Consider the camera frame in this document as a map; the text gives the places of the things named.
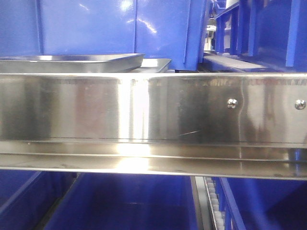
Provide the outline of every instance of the stainless steel shelf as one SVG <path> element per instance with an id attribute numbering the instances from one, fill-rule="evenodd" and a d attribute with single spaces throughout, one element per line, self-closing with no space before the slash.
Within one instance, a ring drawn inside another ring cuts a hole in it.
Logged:
<path id="1" fill-rule="evenodd" d="M 306 92 L 304 73 L 0 74 L 0 168 L 305 180 Z"/>

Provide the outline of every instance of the stainless steel tray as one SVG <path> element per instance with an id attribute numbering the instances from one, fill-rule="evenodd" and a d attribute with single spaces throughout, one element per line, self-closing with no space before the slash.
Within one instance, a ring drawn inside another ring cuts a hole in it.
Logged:
<path id="1" fill-rule="evenodd" d="M 144 58 L 141 67 L 131 73 L 164 73 L 171 61 L 172 59 L 167 58 Z"/>
<path id="2" fill-rule="evenodd" d="M 144 54 L 0 57 L 2 73 L 112 73 L 139 68 Z"/>

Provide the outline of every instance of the blue plastic crate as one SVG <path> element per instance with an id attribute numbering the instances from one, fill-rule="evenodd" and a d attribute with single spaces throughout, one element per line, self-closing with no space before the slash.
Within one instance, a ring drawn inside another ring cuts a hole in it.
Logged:
<path id="1" fill-rule="evenodd" d="M 145 53 L 202 61 L 210 0 L 0 0 L 0 55 Z"/>
<path id="2" fill-rule="evenodd" d="M 216 20 L 217 53 L 284 71 L 307 70 L 307 1 L 240 0 Z"/>
<path id="3" fill-rule="evenodd" d="M 32 230 L 72 180 L 72 173 L 1 170 L 0 229 Z"/>
<path id="4" fill-rule="evenodd" d="M 307 182 L 215 178 L 225 230 L 305 230 Z"/>
<path id="5" fill-rule="evenodd" d="M 45 230 L 196 230 L 189 177 L 82 174 Z"/>

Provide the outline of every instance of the bolt head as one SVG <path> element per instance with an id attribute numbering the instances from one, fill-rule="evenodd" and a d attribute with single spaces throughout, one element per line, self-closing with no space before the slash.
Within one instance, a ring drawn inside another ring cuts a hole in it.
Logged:
<path id="1" fill-rule="evenodd" d="M 227 108 L 234 109 L 238 105 L 238 100 L 234 98 L 230 98 L 227 101 Z"/>
<path id="2" fill-rule="evenodd" d="M 306 101 L 305 100 L 298 99 L 298 100 L 295 101 L 295 108 L 297 110 L 305 109 L 305 107 L 306 107 Z"/>

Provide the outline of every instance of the shelf lip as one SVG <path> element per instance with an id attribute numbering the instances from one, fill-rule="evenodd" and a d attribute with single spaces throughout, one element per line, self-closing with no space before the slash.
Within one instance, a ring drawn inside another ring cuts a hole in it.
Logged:
<path id="1" fill-rule="evenodd" d="M 306 151 L 188 144 L 0 141 L 0 169 L 307 180 Z"/>

